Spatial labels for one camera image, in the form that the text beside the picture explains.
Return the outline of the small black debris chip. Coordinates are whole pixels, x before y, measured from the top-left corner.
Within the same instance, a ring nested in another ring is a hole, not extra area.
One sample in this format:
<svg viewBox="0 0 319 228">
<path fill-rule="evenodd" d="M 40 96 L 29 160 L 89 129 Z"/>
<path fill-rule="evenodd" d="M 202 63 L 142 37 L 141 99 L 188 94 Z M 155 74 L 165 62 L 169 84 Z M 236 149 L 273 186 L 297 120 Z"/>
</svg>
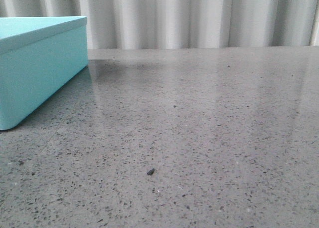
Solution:
<svg viewBox="0 0 319 228">
<path fill-rule="evenodd" d="M 147 172 L 147 175 L 149 175 L 149 176 L 150 176 L 150 175 L 153 175 L 154 171 L 155 171 L 154 168 L 150 169 L 150 170 Z"/>
</svg>

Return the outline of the light blue storage box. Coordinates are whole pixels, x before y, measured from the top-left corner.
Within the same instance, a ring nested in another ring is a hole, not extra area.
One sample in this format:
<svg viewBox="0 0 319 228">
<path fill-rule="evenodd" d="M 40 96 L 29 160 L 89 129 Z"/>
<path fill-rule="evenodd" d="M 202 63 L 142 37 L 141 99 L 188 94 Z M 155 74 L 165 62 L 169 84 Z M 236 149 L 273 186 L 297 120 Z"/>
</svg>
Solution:
<svg viewBox="0 0 319 228">
<path fill-rule="evenodd" d="M 0 19 L 0 128 L 20 124 L 88 64 L 87 18 Z"/>
</svg>

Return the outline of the grey pleated curtain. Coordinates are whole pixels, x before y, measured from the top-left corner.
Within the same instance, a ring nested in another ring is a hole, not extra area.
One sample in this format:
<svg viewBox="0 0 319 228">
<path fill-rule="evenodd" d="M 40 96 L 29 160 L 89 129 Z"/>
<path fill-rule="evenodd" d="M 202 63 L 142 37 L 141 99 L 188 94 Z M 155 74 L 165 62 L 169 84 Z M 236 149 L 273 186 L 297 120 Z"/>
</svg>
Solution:
<svg viewBox="0 0 319 228">
<path fill-rule="evenodd" d="M 0 14 L 85 16 L 90 49 L 319 43 L 319 0 L 0 0 Z"/>
</svg>

